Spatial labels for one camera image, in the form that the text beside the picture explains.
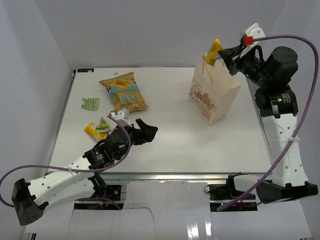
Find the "brown chips bag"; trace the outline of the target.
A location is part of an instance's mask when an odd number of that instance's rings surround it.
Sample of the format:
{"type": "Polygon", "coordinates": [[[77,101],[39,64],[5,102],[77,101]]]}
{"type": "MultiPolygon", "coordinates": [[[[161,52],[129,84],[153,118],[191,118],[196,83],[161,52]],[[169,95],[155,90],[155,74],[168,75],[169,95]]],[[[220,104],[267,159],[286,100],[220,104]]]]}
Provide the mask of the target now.
{"type": "Polygon", "coordinates": [[[114,104],[114,113],[120,109],[127,109],[132,113],[149,107],[136,83],[134,72],[100,80],[99,84],[106,88],[114,104]]]}

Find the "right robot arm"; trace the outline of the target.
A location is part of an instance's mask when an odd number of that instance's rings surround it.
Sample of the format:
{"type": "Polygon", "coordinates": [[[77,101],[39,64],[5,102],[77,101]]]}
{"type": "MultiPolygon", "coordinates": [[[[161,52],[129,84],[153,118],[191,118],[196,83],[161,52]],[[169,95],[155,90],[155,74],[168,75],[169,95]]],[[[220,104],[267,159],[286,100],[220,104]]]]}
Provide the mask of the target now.
{"type": "Polygon", "coordinates": [[[298,122],[298,103],[289,86],[298,70],[298,55],[289,47],[276,47],[267,60],[255,46],[246,54],[244,47],[219,50],[229,73],[242,73],[257,86],[254,100],[259,109],[270,149],[270,163],[277,163],[270,180],[256,188],[264,204],[300,200],[316,196],[318,186],[310,183],[302,166],[299,140],[294,135],[298,122]]]}

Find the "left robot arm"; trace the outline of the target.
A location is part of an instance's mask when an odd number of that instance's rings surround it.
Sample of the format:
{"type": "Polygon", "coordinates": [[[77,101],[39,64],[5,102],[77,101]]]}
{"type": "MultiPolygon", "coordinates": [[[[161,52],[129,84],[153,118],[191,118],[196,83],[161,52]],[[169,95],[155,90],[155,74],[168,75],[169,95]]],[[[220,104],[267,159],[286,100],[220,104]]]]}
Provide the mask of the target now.
{"type": "Polygon", "coordinates": [[[43,214],[59,205],[80,199],[103,198],[108,186],[100,176],[104,168],[110,169],[120,163],[131,146],[150,143],[158,131],[156,126],[136,119],[138,128],[132,124],[117,122],[117,128],[100,140],[66,168],[48,175],[26,181],[15,182],[12,203],[19,224],[29,225],[43,214]]]}

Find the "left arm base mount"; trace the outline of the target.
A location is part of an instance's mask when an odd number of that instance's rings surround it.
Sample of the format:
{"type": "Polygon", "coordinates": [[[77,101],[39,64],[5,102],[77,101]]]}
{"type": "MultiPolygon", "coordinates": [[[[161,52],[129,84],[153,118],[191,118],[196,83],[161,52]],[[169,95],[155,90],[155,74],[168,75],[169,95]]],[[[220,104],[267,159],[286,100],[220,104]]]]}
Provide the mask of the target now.
{"type": "Polygon", "coordinates": [[[85,180],[88,180],[88,184],[92,184],[92,187],[90,187],[92,192],[88,196],[78,198],[77,201],[95,202],[97,210],[122,210],[123,204],[117,204],[122,199],[122,186],[120,184],[106,184],[99,174],[85,180]]]}

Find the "yellow snack bar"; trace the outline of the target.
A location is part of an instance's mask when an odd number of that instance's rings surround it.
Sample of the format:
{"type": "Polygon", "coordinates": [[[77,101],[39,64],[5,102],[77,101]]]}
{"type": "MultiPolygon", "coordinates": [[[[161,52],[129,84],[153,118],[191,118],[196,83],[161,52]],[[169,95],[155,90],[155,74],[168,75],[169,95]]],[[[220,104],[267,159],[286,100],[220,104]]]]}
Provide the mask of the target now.
{"type": "Polygon", "coordinates": [[[207,52],[203,53],[201,57],[206,64],[214,66],[216,61],[221,58],[219,55],[219,51],[223,50],[224,48],[222,47],[220,40],[215,39],[210,49],[207,52]]]}

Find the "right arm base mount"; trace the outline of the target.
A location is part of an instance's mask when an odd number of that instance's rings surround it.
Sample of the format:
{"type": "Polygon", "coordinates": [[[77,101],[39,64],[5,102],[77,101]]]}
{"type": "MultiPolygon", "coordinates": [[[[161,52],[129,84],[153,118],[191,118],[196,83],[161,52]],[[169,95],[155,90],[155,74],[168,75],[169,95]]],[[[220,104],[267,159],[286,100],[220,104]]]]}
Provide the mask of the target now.
{"type": "MultiPolygon", "coordinates": [[[[230,174],[225,183],[212,183],[208,184],[204,187],[203,191],[209,195],[209,206],[210,211],[218,212],[218,208],[223,206],[229,201],[236,199],[242,193],[246,191],[240,190],[240,188],[235,187],[235,178],[239,176],[248,177],[248,173],[235,173],[230,174]]],[[[257,211],[258,203],[256,201],[256,196],[254,194],[250,194],[244,200],[239,200],[237,203],[233,204],[231,207],[224,210],[224,212],[249,212],[249,211],[257,211]]]]}

